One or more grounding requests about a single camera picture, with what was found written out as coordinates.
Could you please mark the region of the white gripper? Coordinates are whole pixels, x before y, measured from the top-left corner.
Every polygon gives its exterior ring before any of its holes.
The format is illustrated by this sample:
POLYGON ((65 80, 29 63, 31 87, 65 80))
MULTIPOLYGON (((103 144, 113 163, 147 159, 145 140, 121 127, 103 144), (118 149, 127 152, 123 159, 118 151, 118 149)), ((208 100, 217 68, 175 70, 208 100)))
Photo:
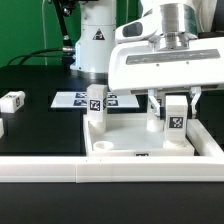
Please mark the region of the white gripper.
POLYGON ((123 43, 112 51, 108 85, 116 95, 148 91, 150 109, 161 117, 157 91, 190 89, 190 118, 202 89, 224 87, 224 37, 192 40, 185 50, 154 51, 148 41, 123 43))

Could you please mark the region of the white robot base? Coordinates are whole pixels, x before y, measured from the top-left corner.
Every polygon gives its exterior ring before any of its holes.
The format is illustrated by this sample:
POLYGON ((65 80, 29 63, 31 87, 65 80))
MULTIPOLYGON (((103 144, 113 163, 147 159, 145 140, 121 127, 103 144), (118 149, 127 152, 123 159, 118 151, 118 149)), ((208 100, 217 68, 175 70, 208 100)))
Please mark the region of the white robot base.
POLYGON ((116 0, 80 1, 81 36, 70 69, 79 77, 104 79, 115 46, 116 0))

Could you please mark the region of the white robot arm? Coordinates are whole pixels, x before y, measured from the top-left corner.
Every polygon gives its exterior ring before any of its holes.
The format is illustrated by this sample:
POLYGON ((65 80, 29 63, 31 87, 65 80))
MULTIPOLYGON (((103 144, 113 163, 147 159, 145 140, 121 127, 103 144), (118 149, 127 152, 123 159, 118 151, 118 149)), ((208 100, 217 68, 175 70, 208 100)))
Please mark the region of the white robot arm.
POLYGON ((192 94, 224 88, 224 37, 198 37, 203 0, 141 0, 141 18, 116 29, 108 71, 116 95, 146 94, 150 114, 161 117, 160 92, 192 94))

